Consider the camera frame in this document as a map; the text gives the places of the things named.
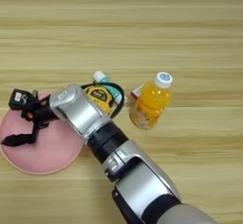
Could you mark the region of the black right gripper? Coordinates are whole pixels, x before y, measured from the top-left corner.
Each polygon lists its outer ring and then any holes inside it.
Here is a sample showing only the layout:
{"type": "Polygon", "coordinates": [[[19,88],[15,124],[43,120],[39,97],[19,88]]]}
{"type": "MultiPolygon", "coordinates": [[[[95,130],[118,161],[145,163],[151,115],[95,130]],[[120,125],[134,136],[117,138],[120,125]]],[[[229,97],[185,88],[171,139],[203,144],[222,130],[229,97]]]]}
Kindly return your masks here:
{"type": "Polygon", "coordinates": [[[2,140],[2,144],[17,147],[23,144],[33,144],[40,129],[48,127],[57,117],[50,108],[50,96],[40,99],[38,94],[28,93],[27,102],[22,109],[21,117],[33,122],[31,134],[9,135],[2,140]]]}

